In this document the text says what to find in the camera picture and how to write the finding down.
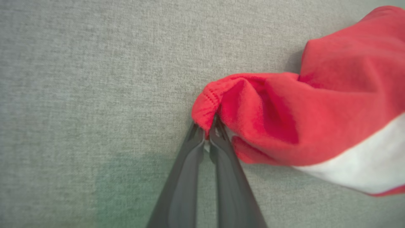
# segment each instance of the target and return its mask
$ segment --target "gray textile surface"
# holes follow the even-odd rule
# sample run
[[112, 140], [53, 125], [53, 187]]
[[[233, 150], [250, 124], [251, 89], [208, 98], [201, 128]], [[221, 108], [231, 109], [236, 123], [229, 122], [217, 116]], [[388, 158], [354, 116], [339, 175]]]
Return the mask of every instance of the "gray textile surface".
[[[308, 39], [402, 0], [1, 0], [0, 227], [144, 227], [208, 82], [299, 71]], [[269, 227], [405, 227], [372, 198], [243, 165]], [[215, 227], [201, 165], [198, 226]]]

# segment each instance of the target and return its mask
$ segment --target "garment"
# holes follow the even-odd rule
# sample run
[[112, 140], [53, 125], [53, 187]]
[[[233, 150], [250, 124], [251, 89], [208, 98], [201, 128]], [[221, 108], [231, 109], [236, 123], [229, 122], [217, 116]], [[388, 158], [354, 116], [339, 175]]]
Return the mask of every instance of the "garment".
[[192, 117], [218, 113], [247, 163], [293, 166], [374, 196], [405, 192], [405, 10], [374, 9], [308, 41], [301, 72], [209, 83]]

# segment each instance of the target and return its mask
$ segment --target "crumpled red fabric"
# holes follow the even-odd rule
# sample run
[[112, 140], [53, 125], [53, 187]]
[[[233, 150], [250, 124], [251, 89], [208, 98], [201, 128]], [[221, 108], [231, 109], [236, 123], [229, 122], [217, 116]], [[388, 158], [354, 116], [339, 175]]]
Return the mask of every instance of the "crumpled red fabric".
[[[209, 83], [192, 117], [208, 131], [218, 113], [246, 163], [301, 167], [336, 158], [404, 112], [405, 10], [383, 6], [308, 41], [299, 75], [240, 73]], [[405, 192], [402, 185], [392, 189]]]

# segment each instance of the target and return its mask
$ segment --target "metal tongs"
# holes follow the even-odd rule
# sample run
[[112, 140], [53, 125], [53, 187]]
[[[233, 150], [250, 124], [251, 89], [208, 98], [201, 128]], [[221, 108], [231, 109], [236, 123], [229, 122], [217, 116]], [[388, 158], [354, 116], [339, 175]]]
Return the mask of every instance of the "metal tongs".
[[[204, 131], [191, 124], [147, 228], [196, 227], [198, 165], [203, 160], [204, 143]], [[209, 130], [209, 144], [216, 166], [218, 227], [267, 228], [218, 116]]]

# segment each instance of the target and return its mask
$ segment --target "white stripe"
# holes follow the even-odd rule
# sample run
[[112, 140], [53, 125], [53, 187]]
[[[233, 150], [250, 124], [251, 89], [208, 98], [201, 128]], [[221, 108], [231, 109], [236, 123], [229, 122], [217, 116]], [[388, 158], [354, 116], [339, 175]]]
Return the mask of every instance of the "white stripe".
[[405, 113], [337, 157], [294, 168], [369, 194], [405, 185]]

